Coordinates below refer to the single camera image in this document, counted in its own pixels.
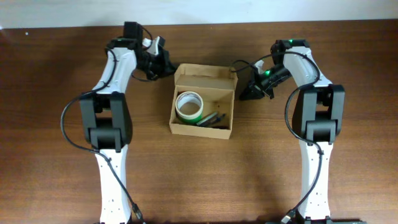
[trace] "cardboard box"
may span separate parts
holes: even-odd
[[[236,73],[229,72],[229,67],[181,64],[174,75],[174,98],[170,116],[170,129],[173,134],[229,139],[232,131],[234,96],[238,82]],[[228,129],[204,128],[184,124],[177,117],[175,100],[179,93],[194,91],[203,99],[203,117],[218,111],[225,113],[225,118],[217,126]]]

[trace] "white wall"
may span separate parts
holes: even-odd
[[[2,0],[0,26],[115,26],[398,18],[398,0]]]

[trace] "wire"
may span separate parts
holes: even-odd
[[[150,49],[150,47],[152,46],[152,43],[153,43],[154,39],[152,38],[152,34],[151,34],[145,27],[143,27],[142,25],[140,25],[140,26],[141,26],[141,28],[142,28],[143,30],[145,30],[145,32],[147,32],[147,34],[148,34],[149,37],[150,37],[150,44],[149,44],[149,46],[143,49],[143,50],[145,51],[145,50]]]
[[[263,91],[264,94],[267,95],[267,96],[269,97],[269,95],[266,93],[266,91],[267,91],[270,87],[272,87],[275,83],[281,81],[281,80],[284,79],[284,78],[288,78],[288,77],[289,77],[288,75],[285,75],[284,77],[282,77],[282,78],[280,78],[280,79],[274,81],[273,83],[271,83],[271,85],[269,85],[269,86],[266,88],[266,90]]]
[[[151,82],[152,80],[145,80],[143,78],[138,78],[134,75],[134,71],[131,72],[131,76],[140,82]]]
[[[236,64],[236,63],[238,63],[238,62],[243,62],[243,63],[247,64],[248,66],[246,66],[245,68],[252,67],[253,69],[257,69],[257,68],[254,66],[254,64],[251,65],[249,62],[247,62],[247,61],[245,61],[245,60],[236,60],[236,61],[232,62],[232,64],[231,64],[229,67],[231,68],[234,64]]]
[[[96,154],[101,156],[107,163],[109,169],[111,170],[112,174],[114,175],[116,181],[119,183],[120,187],[123,189],[124,193],[127,195],[127,198],[129,199],[130,203],[131,203],[131,209],[134,212],[134,214],[136,215],[137,219],[140,220],[143,224],[146,224],[143,217],[142,217],[142,213],[139,210],[139,207],[136,203],[134,203],[134,201],[132,200],[129,192],[127,191],[127,188],[124,186],[124,184],[121,182],[120,178],[118,177],[118,175],[115,173],[112,164],[111,164],[111,159],[108,159],[104,154],[100,153],[100,151],[94,147],[94,149],[89,149],[87,147],[84,146],[79,146],[78,144],[74,143],[67,135],[67,133],[65,132],[65,115],[67,113],[67,111],[69,110],[69,107],[71,107],[72,104],[74,104],[76,101],[78,101],[82,96],[86,96],[86,95],[90,95],[90,94],[94,94],[98,91],[101,91],[103,89],[105,89],[109,83],[112,81],[112,78],[114,76],[114,73],[116,71],[116,66],[118,64],[118,60],[116,59],[116,55],[114,54],[114,52],[112,51],[112,49],[110,48],[105,48],[107,51],[111,52],[112,56],[113,56],[113,62],[114,62],[114,66],[112,69],[112,73],[111,76],[109,77],[108,81],[106,81],[104,83],[103,86],[95,89],[95,90],[90,90],[87,92],[82,93],[81,95],[75,97],[74,99],[72,99],[71,101],[69,101],[67,103],[67,105],[64,107],[62,114],[61,114],[61,121],[60,121],[60,125],[61,125],[61,132],[63,137],[74,147],[78,148],[78,149],[82,149],[84,151],[88,151],[90,153]]]
[[[310,190],[308,190],[308,192],[307,192],[307,193],[304,195],[304,197],[298,202],[298,204],[296,204],[296,206],[295,206],[293,209],[289,210],[289,212],[287,213],[287,216],[286,216],[286,217],[288,217],[289,220],[290,220],[290,219],[292,218],[291,215],[292,215],[292,214],[293,214],[293,215],[295,214],[295,212],[297,211],[297,209],[299,208],[299,206],[308,198],[308,196],[312,193],[312,191],[314,190],[315,186],[317,185],[317,182],[318,182],[318,179],[319,179],[319,176],[320,176],[320,172],[321,172],[321,169],[322,169],[323,151],[322,151],[321,147],[319,146],[319,144],[316,143],[315,141],[311,141],[311,140],[308,140],[308,139],[304,139],[304,138],[300,137],[297,133],[294,132],[294,130],[292,129],[292,127],[291,127],[291,125],[290,125],[290,123],[289,123],[289,116],[288,116],[288,115],[289,115],[289,106],[290,106],[290,102],[292,101],[293,96],[296,95],[297,92],[299,92],[300,90],[304,90],[304,89],[306,89],[306,88],[309,88],[309,87],[313,86],[313,84],[315,84],[317,81],[319,81],[320,75],[321,75],[321,73],[320,73],[320,71],[319,71],[319,68],[318,68],[318,66],[315,64],[314,61],[312,61],[311,59],[309,59],[309,58],[308,58],[306,55],[304,55],[304,54],[300,54],[300,53],[298,53],[298,52],[277,52],[277,53],[274,53],[274,54],[265,55],[265,56],[259,58],[258,60],[254,61],[254,62],[251,62],[251,63],[248,63],[248,65],[246,65],[246,66],[244,66],[244,67],[242,67],[242,68],[240,68],[240,69],[237,69],[237,70],[231,70],[231,66],[230,66],[229,70],[230,70],[230,72],[240,72],[240,71],[242,71],[242,70],[244,70],[244,69],[247,69],[247,68],[253,66],[256,62],[258,62],[258,61],[260,61],[260,60],[262,60],[262,59],[265,59],[265,58],[268,58],[268,57],[279,56],[279,55],[285,55],[285,54],[294,54],[294,55],[298,55],[298,56],[303,57],[305,60],[307,60],[307,61],[312,65],[312,67],[315,69],[315,71],[316,71],[316,73],[317,73],[317,77],[315,78],[314,81],[312,81],[311,83],[304,84],[304,85],[302,85],[302,86],[297,87],[297,88],[290,94],[290,96],[287,98],[287,102],[286,102],[286,106],[285,106],[285,123],[286,123],[287,129],[293,134],[293,136],[294,136],[295,138],[297,138],[297,139],[299,139],[299,140],[301,140],[301,141],[304,141],[304,142],[306,142],[307,144],[315,145],[315,146],[317,147],[318,153],[319,153],[319,165],[318,165],[317,174],[316,174],[316,176],[315,176],[315,179],[314,179],[314,181],[313,181],[313,184],[312,184]]]

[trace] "green tape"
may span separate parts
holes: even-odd
[[[195,119],[184,119],[182,117],[180,117],[180,120],[183,121],[184,123],[188,123],[188,124],[196,124],[197,122],[199,122],[201,120],[201,115],[199,115],[199,117],[195,118]]]

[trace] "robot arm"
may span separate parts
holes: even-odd
[[[131,223],[129,200],[123,187],[126,187],[126,156],[132,139],[132,121],[124,94],[135,69],[144,71],[148,80],[174,73],[175,67],[163,49],[164,43],[161,37],[143,40],[142,26],[125,22],[123,36],[107,45],[108,61],[101,79],[93,88],[101,90],[80,98],[86,141],[111,161],[113,171],[121,181],[119,183],[115,178],[104,157],[96,154],[101,177],[101,224]],[[111,111],[111,118],[97,117],[104,110]],[[132,206],[138,219],[142,219],[138,207]]]
[[[306,55],[314,62],[311,49],[304,40],[279,41],[274,50],[298,52]],[[313,65],[298,55],[286,54],[283,58],[284,67],[291,73],[297,86],[303,86],[315,81],[317,73]],[[322,102],[330,107],[328,111],[317,111],[317,103]],[[298,103],[292,120],[293,130],[304,139],[316,141],[321,147],[322,166],[315,188],[307,199],[298,207],[298,213],[303,219],[325,220],[330,218],[328,205],[328,170],[331,150],[335,136],[341,128],[343,115],[344,89],[339,85],[332,85],[320,71],[319,81],[313,84],[311,90],[299,93]],[[318,149],[314,145],[299,140],[302,155],[302,193],[301,198],[310,190],[318,172]]]
[[[291,76],[301,87],[293,113],[292,130],[304,140],[299,140],[302,153],[302,203],[291,210],[281,223],[365,224],[359,221],[332,222],[328,206],[329,160],[333,143],[341,130],[344,88],[332,84],[316,69],[310,46],[305,40],[277,40],[271,47],[271,53],[268,56],[272,56],[275,65],[264,71],[262,60],[254,63],[251,81],[239,99],[260,99],[266,95],[272,99],[273,88]],[[324,106],[324,110],[318,110],[319,104]],[[316,143],[320,150],[309,142]]]

